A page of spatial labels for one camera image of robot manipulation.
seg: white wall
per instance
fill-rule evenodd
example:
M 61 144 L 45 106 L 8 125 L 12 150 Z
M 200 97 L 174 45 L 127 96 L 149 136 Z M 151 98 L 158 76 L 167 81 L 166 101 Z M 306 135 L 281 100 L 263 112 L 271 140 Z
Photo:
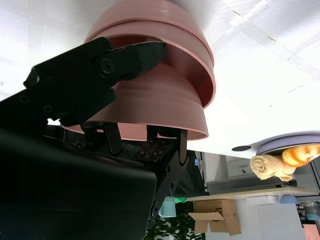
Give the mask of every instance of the white wall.
M 251 206 L 244 199 L 236 206 L 242 234 L 210 232 L 207 240 L 305 240 L 294 204 Z

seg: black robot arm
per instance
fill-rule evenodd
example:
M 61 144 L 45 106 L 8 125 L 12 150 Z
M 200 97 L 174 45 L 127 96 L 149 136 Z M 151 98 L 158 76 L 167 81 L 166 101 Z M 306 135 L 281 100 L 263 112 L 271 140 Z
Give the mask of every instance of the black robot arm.
M 36 65 L 0 102 L 0 239 L 143 239 L 188 164 L 187 130 L 148 125 L 126 159 L 116 122 L 86 120 L 165 56 L 163 42 L 114 49 L 101 37 Z M 48 119 L 84 136 L 43 136 Z

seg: orange object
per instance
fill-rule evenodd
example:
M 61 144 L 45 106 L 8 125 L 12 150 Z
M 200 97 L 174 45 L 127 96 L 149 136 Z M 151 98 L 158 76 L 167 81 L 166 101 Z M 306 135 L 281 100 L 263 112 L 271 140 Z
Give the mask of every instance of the orange object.
M 301 167 L 320 156 L 320 144 L 295 146 L 282 153 L 283 161 L 292 167 Z

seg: wooden shelf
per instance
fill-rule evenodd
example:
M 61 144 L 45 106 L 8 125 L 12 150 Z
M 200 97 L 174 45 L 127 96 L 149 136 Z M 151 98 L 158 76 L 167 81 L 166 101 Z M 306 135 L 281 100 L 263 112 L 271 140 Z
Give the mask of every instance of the wooden shelf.
M 239 191 L 231 193 L 222 193 L 214 194 L 209 196 L 197 196 L 190 197 L 188 201 L 204 201 L 204 200 L 217 200 L 217 199 L 246 199 L 249 197 L 259 197 L 259 196 L 283 196 L 283 195 L 293 195 L 296 197 L 300 196 L 312 196 L 319 195 L 316 191 L 306 190 L 300 187 L 277 187 L 277 188 L 267 188 L 259 190 L 250 190 L 250 191 Z

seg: cardboard box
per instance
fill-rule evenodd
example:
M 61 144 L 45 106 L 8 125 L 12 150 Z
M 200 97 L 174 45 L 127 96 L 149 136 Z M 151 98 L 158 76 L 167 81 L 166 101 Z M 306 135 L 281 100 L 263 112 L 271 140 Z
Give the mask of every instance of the cardboard box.
M 212 233 L 229 233 L 230 236 L 241 234 L 234 200 L 194 201 L 193 208 L 194 212 L 188 214 L 195 220 L 196 234 L 206 233 L 208 224 Z

